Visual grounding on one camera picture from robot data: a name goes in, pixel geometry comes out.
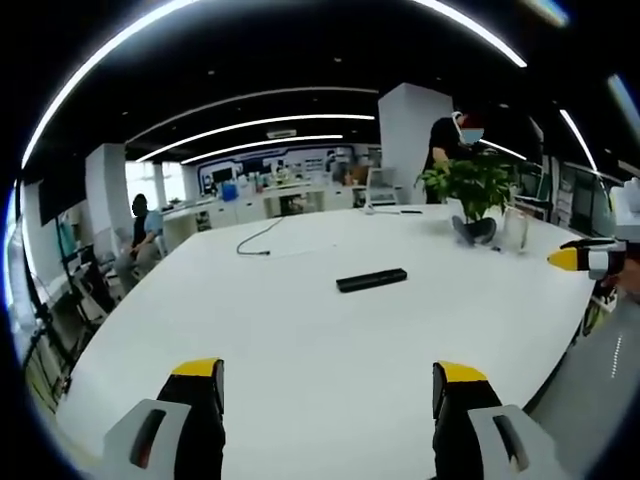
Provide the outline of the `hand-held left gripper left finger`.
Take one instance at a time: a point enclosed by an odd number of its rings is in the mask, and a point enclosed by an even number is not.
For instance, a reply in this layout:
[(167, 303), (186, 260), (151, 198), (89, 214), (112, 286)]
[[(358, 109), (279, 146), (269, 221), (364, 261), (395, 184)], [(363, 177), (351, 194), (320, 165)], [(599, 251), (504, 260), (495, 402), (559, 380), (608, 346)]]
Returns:
[(105, 479), (219, 479), (225, 446), (224, 361), (185, 362), (154, 399), (104, 436)]

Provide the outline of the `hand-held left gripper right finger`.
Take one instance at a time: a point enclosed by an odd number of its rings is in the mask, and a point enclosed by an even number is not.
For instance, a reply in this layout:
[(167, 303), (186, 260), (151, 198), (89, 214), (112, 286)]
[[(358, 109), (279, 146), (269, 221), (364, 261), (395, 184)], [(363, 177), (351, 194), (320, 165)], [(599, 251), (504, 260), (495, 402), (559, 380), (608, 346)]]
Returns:
[(505, 405), (480, 371), (433, 364), (432, 447), (437, 479), (554, 479), (553, 439), (526, 412)]

